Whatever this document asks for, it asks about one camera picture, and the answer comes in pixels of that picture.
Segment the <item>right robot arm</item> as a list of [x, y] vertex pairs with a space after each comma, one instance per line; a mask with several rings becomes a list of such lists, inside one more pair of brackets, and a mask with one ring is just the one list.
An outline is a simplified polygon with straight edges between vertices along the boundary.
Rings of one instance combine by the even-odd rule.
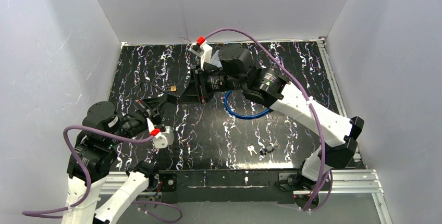
[[347, 118], [327, 109], [306, 96], [290, 72], [279, 65], [261, 67], [250, 50], [239, 44], [223, 46], [217, 56], [206, 43], [193, 43], [190, 50], [200, 58], [200, 64], [191, 69], [184, 91], [169, 96], [169, 102], [204, 104], [215, 93], [240, 91], [245, 99], [289, 116], [315, 131], [322, 143], [301, 166], [301, 177], [310, 181], [327, 170], [345, 168], [353, 158], [364, 126], [361, 118]]

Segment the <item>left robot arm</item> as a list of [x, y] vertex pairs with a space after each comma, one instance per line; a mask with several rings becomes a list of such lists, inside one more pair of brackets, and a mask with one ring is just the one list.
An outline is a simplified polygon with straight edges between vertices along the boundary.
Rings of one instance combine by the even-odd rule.
[[93, 104], [79, 126], [69, 126], [64, 132], [80, 130], [72, 151], [68, 173], [67, 209], [62, 223], [116, 223], [137, 196], [155, 181], [158, 169], [141, 161], [127, 172], [127, 179], [103, 206], [97, 208], [100, 191], [111, 166], [117, 159], [116, 146], [121, 142], [153, 142], [155, 148], [171, 145], [174, 135], [170, 126], [162, 124], [162, 112], [170, 95], [136, 101], [133, 114], [118, 114], [113, 103]]

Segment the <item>clear plastic parts box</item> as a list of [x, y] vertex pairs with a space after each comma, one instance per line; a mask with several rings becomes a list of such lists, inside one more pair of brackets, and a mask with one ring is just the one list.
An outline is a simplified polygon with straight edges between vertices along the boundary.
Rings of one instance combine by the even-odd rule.
[[218, 68], [218, 69], [222, 69], [222, 64], [221, 64], [221, 62], [219, 60], [219, 50], [216, 50], [214, 52], [214, 54], [212, 55], [212, 57], [210, 59], [209, 64], [214, 66], [214, 67], [216, 67], [216, 68]]

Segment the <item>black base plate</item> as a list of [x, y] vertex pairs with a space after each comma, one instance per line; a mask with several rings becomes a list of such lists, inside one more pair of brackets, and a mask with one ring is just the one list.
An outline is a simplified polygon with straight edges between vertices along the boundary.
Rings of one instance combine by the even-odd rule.
[[301, 178], [296, 168], [237, 170], [160, 170], [153, 176], [161, 184], [164, 203], [276, 202], [290, 204], [309, 194], [315, 182]]

